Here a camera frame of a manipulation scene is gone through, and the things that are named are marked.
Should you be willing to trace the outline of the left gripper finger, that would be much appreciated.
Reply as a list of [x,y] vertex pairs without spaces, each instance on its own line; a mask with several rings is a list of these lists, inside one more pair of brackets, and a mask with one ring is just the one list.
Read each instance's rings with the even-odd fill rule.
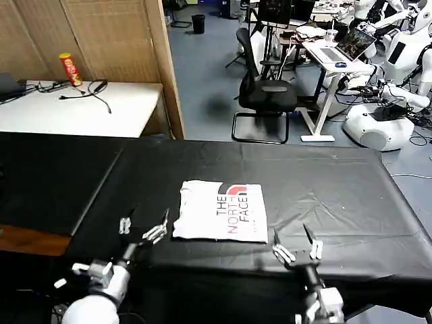
[[169,217],[169,208],[167,208],[162,216],[161,223],[155,225],[149,231],[145,232],[141,237],[141,242],[155,245],[167,235],[167,223]]
[[136,209],[132,208],[125,217],[119,220],[119,231],[120,235],[128,235],[132,226],[132,218]]

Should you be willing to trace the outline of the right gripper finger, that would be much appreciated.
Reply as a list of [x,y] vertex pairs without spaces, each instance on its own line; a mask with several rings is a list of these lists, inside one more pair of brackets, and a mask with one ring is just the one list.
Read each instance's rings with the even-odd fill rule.
[[296,256],[281,244],[277,230],[273,229],[273,254],[282,265],[290,265],[296,261]]
[[314,232],[305,223],[303,224],[303,228],[306,232],[308,241],[311,244],[309,252],[310,258],[312,260],[321,260],[323,252],[323,241],[319,240],[314,234]]

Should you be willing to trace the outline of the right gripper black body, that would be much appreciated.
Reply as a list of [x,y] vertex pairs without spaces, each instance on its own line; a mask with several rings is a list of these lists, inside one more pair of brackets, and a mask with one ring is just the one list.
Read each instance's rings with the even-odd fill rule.
[[320,261],[311,259],[309,253],[296,253],[295,257],[295,261],[285,262],[285,268],[297,273],[302,278],[307,290],[321,290],[323,282],[317,271]]

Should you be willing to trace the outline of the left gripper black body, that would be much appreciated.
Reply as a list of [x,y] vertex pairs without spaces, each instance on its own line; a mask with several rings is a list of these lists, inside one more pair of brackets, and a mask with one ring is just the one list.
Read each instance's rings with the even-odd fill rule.
[[116,265],[127,270],[132,270],[138,264],[136,259],[143,247],[144,240],[141,237],[121,237],[121,248],[116,259]]

